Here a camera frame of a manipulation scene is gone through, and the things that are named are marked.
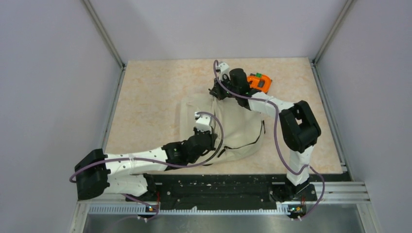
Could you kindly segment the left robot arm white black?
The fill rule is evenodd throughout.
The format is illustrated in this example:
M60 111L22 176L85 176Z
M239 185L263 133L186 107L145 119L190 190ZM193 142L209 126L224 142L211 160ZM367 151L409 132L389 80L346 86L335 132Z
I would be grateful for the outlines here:
M102 194L127 194L151 200L156 193L152 171L168 171L203 165L200 158L215 151L218 135L213 129L201 131L186 140L136 153L105 154L94 149L75 167L70 182L76 184L79 200L90 200Z

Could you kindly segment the beige canvas student bag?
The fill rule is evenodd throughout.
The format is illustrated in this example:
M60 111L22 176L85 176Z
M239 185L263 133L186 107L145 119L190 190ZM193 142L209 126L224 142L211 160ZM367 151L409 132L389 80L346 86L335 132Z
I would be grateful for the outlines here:
M223 127L223 144L207 165L240 160L257 153L263 144L265 126L259 112L238 105L234 98L218 100L209 94L193 94L180 102L179 139L193 135L195 112L215 115Z

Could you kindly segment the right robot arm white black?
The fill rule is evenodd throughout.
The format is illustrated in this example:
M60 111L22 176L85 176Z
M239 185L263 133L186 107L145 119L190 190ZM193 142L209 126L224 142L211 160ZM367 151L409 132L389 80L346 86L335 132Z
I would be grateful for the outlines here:
M274 119L275 147L291 182L285 186L285 194L298 200L304 195L302 184L309 179L311 154L321 135L310 105L304 100L286 102L250 87L242 68L223 69L215 65L213 72L211 95L219 100L235 99L240 107Z

